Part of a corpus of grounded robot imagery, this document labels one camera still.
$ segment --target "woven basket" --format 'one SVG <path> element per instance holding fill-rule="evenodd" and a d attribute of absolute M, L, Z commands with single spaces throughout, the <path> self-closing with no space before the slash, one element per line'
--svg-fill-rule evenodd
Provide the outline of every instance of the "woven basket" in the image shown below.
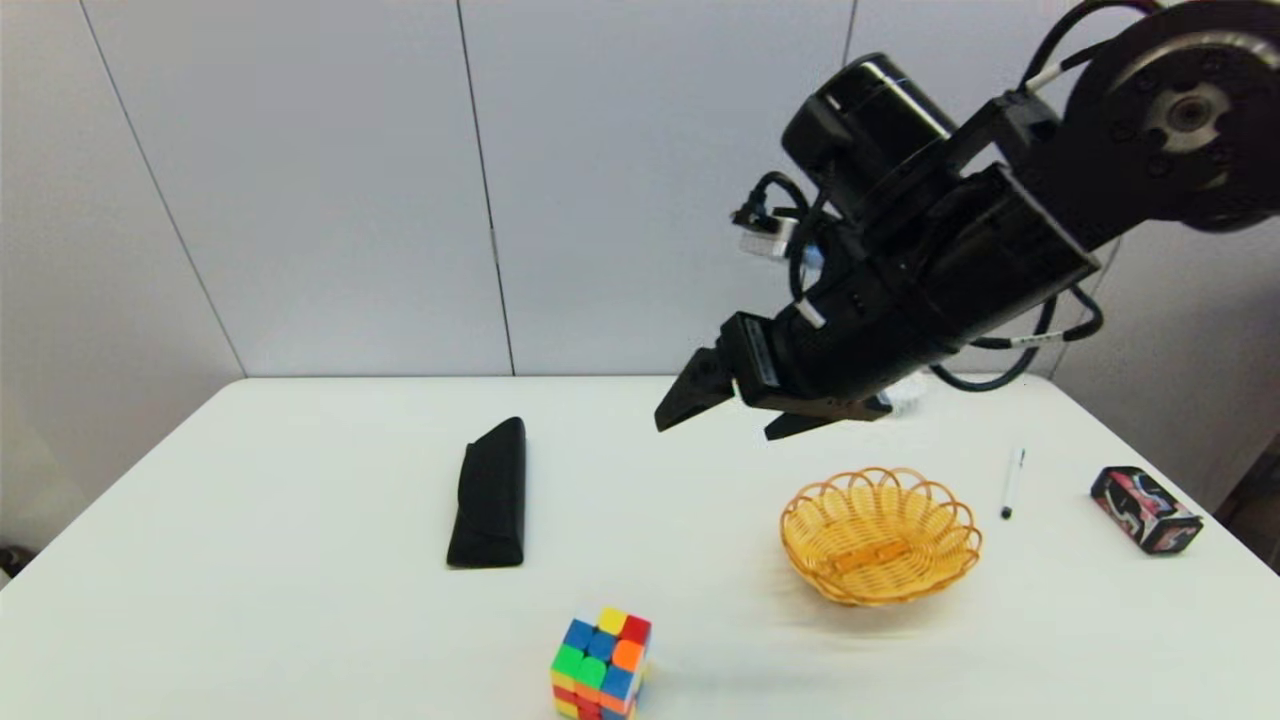
<path fill-rule="evenodd" d="M 781 529 L 791 566 L 841 605 L 941 592 L 982 548 L 969 507 L 909 468 L 867 468 L 805 486 L 782 511 Z"/>

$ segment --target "box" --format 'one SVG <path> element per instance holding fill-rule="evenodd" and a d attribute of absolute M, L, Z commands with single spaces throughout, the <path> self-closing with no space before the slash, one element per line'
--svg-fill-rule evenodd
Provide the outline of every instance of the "box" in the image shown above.
<path fill-rule="evenodd" d="M 1103 468 L 1089 495 L 1149 555 L 1181 552 L 1204 527 L 1142 468 Z"/>

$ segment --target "black cable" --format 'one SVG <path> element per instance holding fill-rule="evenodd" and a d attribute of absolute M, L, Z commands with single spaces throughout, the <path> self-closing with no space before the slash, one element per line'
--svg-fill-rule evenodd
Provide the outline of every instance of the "black cable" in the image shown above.
<path fill-rule="evenodd" d="M 1036 322 L 1036 331 L 1034 331 L 1036 334 L 1044 334 L 1046 332 L 1048 332 L 1048 327 L 1053 324 L 1053 311 L 1056 309 L 1057 309 L 1057 296 L 1050 297 L 1048 300 L 1044 301 L 1044 305 L 1041 306 L 1039 320 Z M 961 380 L 960 378 L 947 372 L 947 369 L 943 368 L 942 365 L 929 365 L 929 369 L 933 370 L 933 374 L 937 375 L 938 379 L 941 379 L 942 382 L 947 383 L 948 386 L 956 389 L 963 389 L 965 392 L 989 392 L 993 389 L 1000 389 L 1007 386 L 1009 383 L 1016 380 L 1019 375 L 1027 372 L 1027 368 L 1030 366 L 1032 360 L 1034 360 L 1036 355 L 1038 354 L 1039 354 L 1039 347 L 1028 347 L 1027 350 L 1023 351 L 1021 357 L 1019 357 L 1018 361 L 1014 363 L 1011 368 L 1005 370 L 1005 374 L 1000 375 L 996 379 L 980 383 Z"/>
<path fill-rule="evenodd" d="M 791 300 L 794 302 L 800 302 L 804 299 L 804 281 L 800 279 L 800 269 L 804 266 L 804 254 L 809 249 L 812 242 L 813 229 L 818 224 L 818 219 L 822 218 L 822 209 L 827 205 L 827 200 L 831 197 L 831 192 L 827 190 L 828 183 L 822 183 L 818 188 L 818 197 L 814 199 L 813 206 L 805 213 L 800 224 L 791 233 L 791 242 L 787 243 L 787 284 L 791 287 Z"/>
<path fill-rule="evenodd" d="M 1080 301 L 1080 305 L 1084 305 L 1084 309 L 1089 311 L 1089 319 L 1069 331 L 1064 331 L 1061 336 L 1062 342 L 1075 342 L 1097 334 L 1097 332 L 1102 329 L 1102 307 L 1100 307 L 1098 304 L 1089 297 L 1089 293 L 1080 290 L 1079 286 L 1073 284 L 1068 290 L 1073 296 L 1075 296 L 1076 300 Z M 1012 338 L 1007 337 L 979 337 L 969 345 L 983 350 L 1012 350 L 1015 347 Z"/>
<path fill-rule="evenodd" d="M 1101 42 L 1094 42 L 1093 45 L 1089 45 L 1088 47 L 1085 47 L 1083 50 L 1076 50 L 1075 53 L 1071 53 L 1070 55 L 1068 55 L 1065 60 L 1062 60 L 1061 63 L 1059 63 L 1059 65 L 1062 67 L 1062 72 L 1064 73 L 1066 70 L 1070 70 L 1071 68 L 1074 68 L 1076 65 L 1083 65 L 1084 63 L 1088 63 L 1089 60 L 1092 60 L 1093 58 L 1096 58 L 1098 55 L 1098 53 L 1101 53 L 1102 49 L 1107 46 L 1108 42 L 1111 42 L 1111 41 L 1110 40 L 1103 40 Z"/>
<path fill-rule="evenodd" d="M 780 173 L 778 170 L 769 170 L 764 173 L 764 177 L 755 183 L 755 188 L 751 190 L 751 197 L 759 197 L 759 202 L 764 202 L 764 191 L 771 186 L 776 184 L 782 188 L 783 192 L 791 196 L 791 201 L 795 202 L 796 210 L 801 214 L 809 211 L 809 201 L 805 200 L 804 191 L 796 184 L 794 179 L 787 177 L 786 173 Z"/>
<path fill-rule="evenodd" d="M 1036 49 L 1036 54 L 1032 55 L 1032 61 L 1027 65 L 1027 72 L 1023 73 L 1023 79 L 1018 83 L 1019 90 L 1027 88 L 1027 81 L 1038 76 L 1044 65 L 1048 64 L 1050 55 L 1057 49 L 1057 44 L 1066 37 L 1066 33 L 1071 31 L 1080 20 L 1092 15 L 1098 10 L 1105 10 L 1107 8 L 1133 8 L 1139 13 L 1151 15 L 1164 10 L 1164 5 L 1156 3 L 1155 0 L 1084 0 L 1079 5 L 1073 6 L 1066 14 L 1062 15 L 1057 23 L 1048 31 L 1044 40 L 1041 41 L 1039 47 Z"/>

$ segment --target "marker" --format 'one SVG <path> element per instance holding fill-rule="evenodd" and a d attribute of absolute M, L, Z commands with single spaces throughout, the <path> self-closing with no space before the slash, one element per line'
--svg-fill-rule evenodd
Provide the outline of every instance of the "marker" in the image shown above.
<path fill-rule="evenodd" d="M 1027 460 L 1027 448 L 1019 447 L 1009 457 L 1009 475 L 1005 477 L 1005 506 L 1000 509 L 1000 516 L 1005 520 L 1014 516 L 1014 496 L 1018 495 L 1018 475 L 1023 474 L 1023 462 Z"/>

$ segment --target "colorful cube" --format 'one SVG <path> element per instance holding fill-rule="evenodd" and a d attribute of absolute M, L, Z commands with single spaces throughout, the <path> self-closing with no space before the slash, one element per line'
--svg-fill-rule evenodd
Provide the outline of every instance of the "colorful cube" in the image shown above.
<path fill-rule="evenodd" d="M 635 714 L 648 661 L 648 620 L 612 607 L 595 623 L 575 619 L 552 661 L 556 711 L 572 720 L 617 720 Z"/>

